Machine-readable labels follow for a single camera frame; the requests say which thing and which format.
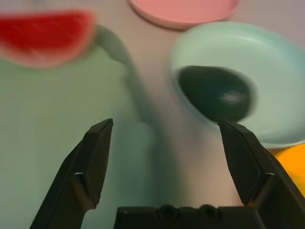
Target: dark green avocado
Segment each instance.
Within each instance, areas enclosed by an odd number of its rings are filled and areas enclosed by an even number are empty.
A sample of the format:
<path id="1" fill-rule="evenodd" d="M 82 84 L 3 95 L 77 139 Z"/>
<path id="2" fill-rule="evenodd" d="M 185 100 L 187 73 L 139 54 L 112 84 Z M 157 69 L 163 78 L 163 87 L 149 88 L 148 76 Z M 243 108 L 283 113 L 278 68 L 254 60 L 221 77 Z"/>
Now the dark green avocado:
<path id="1" fill-rule="evenodd" d="M 181 70 L 178 83 L 190 103 L 215 122 L 242 120 L 254 99 L 249 82 L 226 68 L 187 66 Z"/>

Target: watermelon slice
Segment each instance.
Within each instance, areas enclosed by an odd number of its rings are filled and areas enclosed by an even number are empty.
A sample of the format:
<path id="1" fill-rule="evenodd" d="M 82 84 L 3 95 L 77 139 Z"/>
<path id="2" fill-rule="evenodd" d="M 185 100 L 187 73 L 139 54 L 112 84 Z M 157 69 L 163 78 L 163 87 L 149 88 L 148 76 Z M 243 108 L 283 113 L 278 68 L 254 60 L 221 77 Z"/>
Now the watermelon slice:
<path id="1" fill-rule="evenodd" d="M 29 67 L 52 67 L 73 60 L 91 43 L 91 10 L 0 16 L 0 55 Z"/>

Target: table surface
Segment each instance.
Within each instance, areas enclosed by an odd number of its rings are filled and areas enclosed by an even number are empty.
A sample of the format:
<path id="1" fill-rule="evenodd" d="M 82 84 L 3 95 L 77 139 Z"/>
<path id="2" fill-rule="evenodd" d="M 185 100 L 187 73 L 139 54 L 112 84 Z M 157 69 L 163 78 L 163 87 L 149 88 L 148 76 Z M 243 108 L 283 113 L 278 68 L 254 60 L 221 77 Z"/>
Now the table surface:
<path id="1" fill-rule="evenodd" d="M 220 132 L 192 117 L 171 89 L 168 53 L 182 32 L 152 25 L 127 0 L 93 0 L 99 22 L 114 31 L 132 54 L 143 83 L 176 153 L 188 197 L 184 206 L 233 206 L 237 193 L 228 171 Z M 230 21 L 273 30 L 305 46 L 304 0 L 242 0 Z"/>

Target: yellow object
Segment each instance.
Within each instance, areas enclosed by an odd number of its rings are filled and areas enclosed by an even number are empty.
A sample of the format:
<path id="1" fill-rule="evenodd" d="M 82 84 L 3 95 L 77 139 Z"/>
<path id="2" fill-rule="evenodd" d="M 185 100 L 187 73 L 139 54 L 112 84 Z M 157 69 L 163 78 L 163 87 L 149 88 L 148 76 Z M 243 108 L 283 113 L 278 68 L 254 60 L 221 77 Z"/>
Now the yellow object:
<path id="1" fill-rule="evenodd" d="M 305 196 L 305 144 L 286 149 L 275 157 Z"/>

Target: mint green bowl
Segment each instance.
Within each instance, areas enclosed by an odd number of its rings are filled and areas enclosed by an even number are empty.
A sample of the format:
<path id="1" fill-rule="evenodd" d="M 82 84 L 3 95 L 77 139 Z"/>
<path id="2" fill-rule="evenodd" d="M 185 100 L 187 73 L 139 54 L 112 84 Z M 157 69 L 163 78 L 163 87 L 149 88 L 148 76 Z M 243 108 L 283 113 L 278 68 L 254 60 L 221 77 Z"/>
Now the mint green bowl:
<path id="1" fill-rule="evenodd" d="M 187 65 L 230 68 L 254 83 L 256 102 L 240 124 L 266 148 L 305 142 L 305 55 L 284 37 L 248 24 L 204 24 L 178 39 L 169 61 L 181 101 L 207 125 L 216 126 L 189 103 L 177 84 L 178 72 Z"/>

